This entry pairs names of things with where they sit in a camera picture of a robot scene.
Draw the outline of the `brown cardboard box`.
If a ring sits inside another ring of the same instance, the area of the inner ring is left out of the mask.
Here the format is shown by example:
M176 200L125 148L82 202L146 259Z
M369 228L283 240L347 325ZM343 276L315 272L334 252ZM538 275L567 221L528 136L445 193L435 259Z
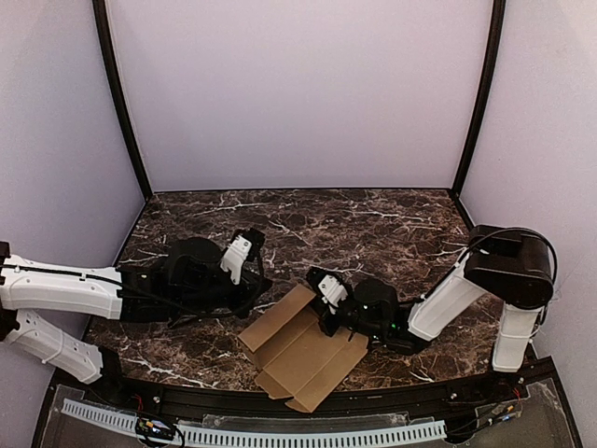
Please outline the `brown cardboard box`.
M341 328L326 336L309 306L314 298L296 285L238 336L258 370L255 384L300 413L313 413L368 352L362 334Z

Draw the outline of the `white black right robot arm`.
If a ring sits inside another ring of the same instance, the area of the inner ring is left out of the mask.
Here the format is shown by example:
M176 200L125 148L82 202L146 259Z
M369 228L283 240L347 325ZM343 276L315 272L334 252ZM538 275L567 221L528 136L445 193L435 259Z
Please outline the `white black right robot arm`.
M400 301L396 289L377 278L351 287L337 273L312 267L306 279L326 336L348 329L406 356L423 351L471 304L492 294L504 305L491 365L514 373L543 323L557 274L555 248L541 233L478 225L449 270L410 301Z

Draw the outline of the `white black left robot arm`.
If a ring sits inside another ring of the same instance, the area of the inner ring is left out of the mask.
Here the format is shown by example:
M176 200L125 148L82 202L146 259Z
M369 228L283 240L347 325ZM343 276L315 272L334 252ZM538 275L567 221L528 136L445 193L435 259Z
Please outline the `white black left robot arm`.
M248 317L271 288L256 229L237 230L226 248L193 237L172 243L151 266L78 268L34 262L1 244L1 340L17 344L90 385L121 375L118 354L84 343L39 315L95 315L125 323L177 323L183 317Z

